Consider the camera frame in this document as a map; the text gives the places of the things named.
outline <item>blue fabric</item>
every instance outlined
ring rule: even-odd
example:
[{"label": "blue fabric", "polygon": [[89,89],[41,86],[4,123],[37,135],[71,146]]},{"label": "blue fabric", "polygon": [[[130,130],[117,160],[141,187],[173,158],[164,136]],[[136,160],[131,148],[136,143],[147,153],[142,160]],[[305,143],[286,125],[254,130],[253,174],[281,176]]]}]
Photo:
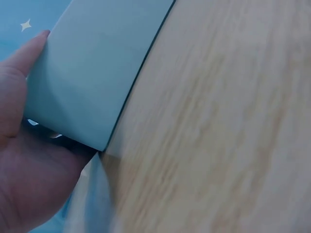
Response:
[{"label": "blue fabric", "polygon": [[[71,0],[3,0],[0,7],[0,61],[40,31],[52,29]],[[22,23],[31,28],[23,32]]]}]

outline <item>star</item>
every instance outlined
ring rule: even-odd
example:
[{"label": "star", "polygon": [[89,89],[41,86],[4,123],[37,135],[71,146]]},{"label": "star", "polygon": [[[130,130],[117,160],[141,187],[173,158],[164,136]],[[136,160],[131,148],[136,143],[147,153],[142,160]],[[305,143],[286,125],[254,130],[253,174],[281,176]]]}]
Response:
[{"label": "star", "polygon": [[23,32],[26,28],[31,28],[31,25],[29,24],[30,19],[26,23],[21,23],[20,25],[22,26],[21,32]]}]

